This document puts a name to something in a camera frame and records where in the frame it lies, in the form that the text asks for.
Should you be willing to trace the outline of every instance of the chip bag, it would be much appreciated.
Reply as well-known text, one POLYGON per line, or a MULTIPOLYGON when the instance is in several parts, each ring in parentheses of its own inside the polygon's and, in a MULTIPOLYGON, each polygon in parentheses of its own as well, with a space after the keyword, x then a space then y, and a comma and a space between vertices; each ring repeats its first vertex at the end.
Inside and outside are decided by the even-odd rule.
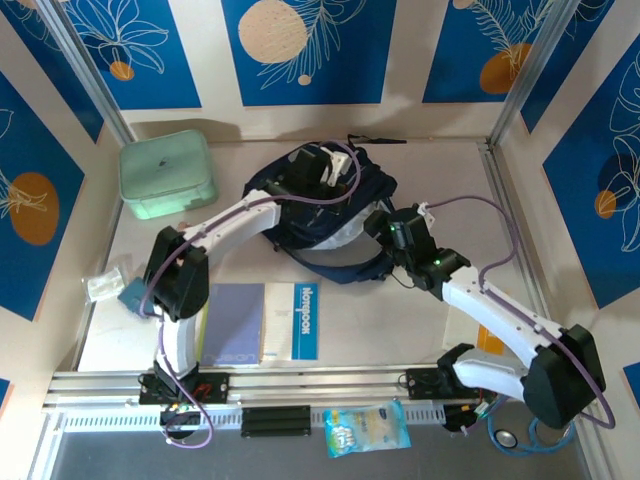
POLYGON ((325 410, 324 426, 330 458, 411 446, 398 400, 372 407, 325 410))

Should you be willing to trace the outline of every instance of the purple cable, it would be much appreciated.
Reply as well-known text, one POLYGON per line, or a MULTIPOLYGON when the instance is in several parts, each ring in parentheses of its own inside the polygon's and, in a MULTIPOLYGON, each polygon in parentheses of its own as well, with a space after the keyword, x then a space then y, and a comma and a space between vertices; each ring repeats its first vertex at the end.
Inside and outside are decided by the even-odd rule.
POLYGON ((343 200, 348 199, 351 195, 353 195, 353 193, 358 188, 358 185, 360 184, 360 178, 362 176, 362 169, 360 167, 360 162, 358 161, 357 154, 348 145, 344 144, 343 142, 337 141, 337 140, 331 140, 331 141, 327 141, 327 142, 322 142, 322 143, 319 144, 319 146, 324 146, 324 145, 329 145, 329 144, 337 145, 337 146, 341 147, 343 150, 345 150, 349 154, 351 159, 353 160, 353 164, 354 164, 355 169, 356 169, 355 179, 354 179, 353 185, 351 186, 351 188, 345 194, 343 194, 343 195, 341 195, 341 196, 339 196, 337 198, 330 199, 330 200, 316 200, 316 199, 313 199, 313 198, 301 197, 301 196, 297 196, 297 195, 276 195, 276 196, 273 196, 273 197, 267 197, 267 198, 261 198, 259 200, 254 200, 253 202, 249 202, 246 206, 238 207, 235 210, 232 210, 229 213, 227 213, 226 215, 220 217, 216 221, 211 222, 211 224, 209 224, 203 231, 198 232, 193 237, 191 237, 188 240, 186 240, 178 248, 176 248, 174 250, 174 252, 167 257, 167 259, 164 261, 164 263, 162 263, 162 265, 160 265, 160 268, 158 268, 158 271, 156 272, 156 274, 153 276, 153 278, 151 279, 151 281, 147 285, 147 290, 145 291, 145 293, 142 296, 142 299, 140 301, 140 307, 138 309, 138 313, 140 314, 141 317, 155 317, 155 318, 159 319, 160 328, 158 328, 158 350, 160 352, 160 356, 162 357, 162 360, 164 361, 167 373, 169 373, 169 376, 175 382, 175 384, 178 386, 178 388, 182 391, 182 393, 185 395, 185 397, 187 397, 187 399, 198 410, 200 410, 200 412, 204 415, 204 417, 207 420, 207 423, 209 425, 207 438, 205 440, 203 440, 202 442, 197 443, 197 444, 193 444, 193 445, 184 444, 184 443, 178 443, 178 442, 173 441, 173 439, 171 439, 171 437, 169 436, 169 430, 168 430, 169 425, 166 425, 165 429, 164 429, 164 435, 165 435, 165 438, 167 439, 167 443, 169 443, 169 444, 171 444, 173 446, 179 447, 179 448, 186 448, 186 449, 198 449, 198 448, 205 447, 205 446, 207 446, 209 444, 209 442, 211 442, 211 439, 213 438, 214 427, 213 427, 213 422, 211 421, 211 418, 207 414, 207 411, 204 409, 202 404, 200 402, 198 402, 198 400, 196 400, 193 395, 191 395, 191 392, 189 392, 187 390, 187 388, 182 384, 182 382, 178 379, 178 375, 173 370, 173 367, 171 366, 171 364, 167 361, 167 353, 166 353, 166 350, 165 350, 164 339, 163 339, 164 322, 165 322, 164 315, 159 315, 159 314, 157 314, 155 312, 145 312, 144 311, 144 305, 146 305, 147 301, 151 298, 151 294, 153 292, 153 289, 158 284, 158 281, 160 280, 160 277, 165 272, 165 270, 167 268, 169 268, 169 266, 187 248, 189 248, 189 246, 191 244, 193 244, 197 240, 200 240, 200 239, 206 237, 212 230, 214 230, 215 228, 218 228, 223 223, 228 222, 229 220, 234 218, 236 215, 239 215, 240 213, 245 212, 247 209, 251 209, 253 207, 257 207, 258 205, 262 205, 262 204, 273 202, 273 201, 277 201, 277 200, 287 200, 287 201, 308 203, 308 204, 311 204, 311 205, 333 205, 335 203, 340 203, 343 200))
POLYGON ((578 372, 580 372, 580 375, 582 375, 582 377, 585 379, 585 381, 587 382, 587 384, 589 385, 589 387, 591 388, 591 390, 595 394, 596 398, 598 399, 598 401, 602 405, 602 408, 604 409, 605 414, 607 415, 607 421, 605 422, 605 421, 603 421, 603 420, 601 420, 599 418, 596 418, 596 417, 594 417, 592 415, 589 415, 588 413, 584 413, 584 412, 580 413, 580 415, 583 418, 586 418, 587 420, 591 420, 593 423, 595 423, 596 425, 599 425, 599 426, 601 426, 603 428, 607 428, 607 429, 615 428, 616 419, 615 419, 615 416, 613 415, 613 411, 611 410, 611 405, 609 405, 609 402, 604 397, 604 393, 602 392, 602 390, 600 390, 600 387, 598 387, 598 385, 596 384, 596 382, 593 379, 593 377, 589 374, 587 369, 582 365, 580 360, 578 360, 578 358, 573 354, 573 352, 571 352, 571 350, 569 350, 556 337, 551 335, 551 333, 549 333, 549 331, 547 329, 545 329, 541 325, 538 325, 538 323, 533 318, 529 318, 529 316, 526 313, 524 313, 520 309, 514 307, 509 302, 507 302, 506 300, 504 300, 500 296, 496 295, 490 289, 485 289, 484 288, 485 276, 486 276, 487 272, 489 272, 489 270, 492 270, 492 269, 494 269, 496 267, 504 265, 507 262, 510 262, 516 256, 516 253, 518 251, 518 245, 519 245, 518 231, 516 230, 516 228, 515 228, 515 226, 513 224, 513 221, 511 220, 509 215, 507 215, 507 212, 505 212, 504 209, 502 207, 500 207, 500 205, 498 205, 497 203, 495 203, 495 202, 493 202, 491 200, 488 200, 488 199, 486 199, 484 197, 479 197, 479 196, 476 196, 476 195, 463 195, 463 196, 460 196, 460 197, 455 197, 455 198, 451 198, 449 200, 445 200, 443 202, 438 202, 438 203, 426 205, 425 207, 426 208, 441 207, 443 205, 448 205, 449 203, 457 202, 459 200, 479 200, 481 202, 484 202, 484 203, 487 203, 487 204, 491 205, 498 212, 500 212, 500 214, 504 218, 505 223, 507 225, 507 230, 509 231, 509 237, 511 239, 511 252, 509 253, 509 255, 507 257, 505 257, 503 260, 491 263, 491 264, 487 265, 486 267, 484 267, 482 270, 480 270, 480 273, 478 274, 478 284, 480 286, 481 292, 486 294, 488 298, 493 300, 495 303, 500 305, 502 308, 504 308, 505 310, 511 312, 513 315, 515 315, 520 320, 525 322, 535 332, 537 332, 538 334, 542 335, 545 338, 545 340, 547 340, 547 341, 551 342, 552 344, 556 345, 562 351, 562 353, 564 353, 569 358, 569 360, 571 360, 571 363, 573 364, 573 366, 576 367, 578 372))

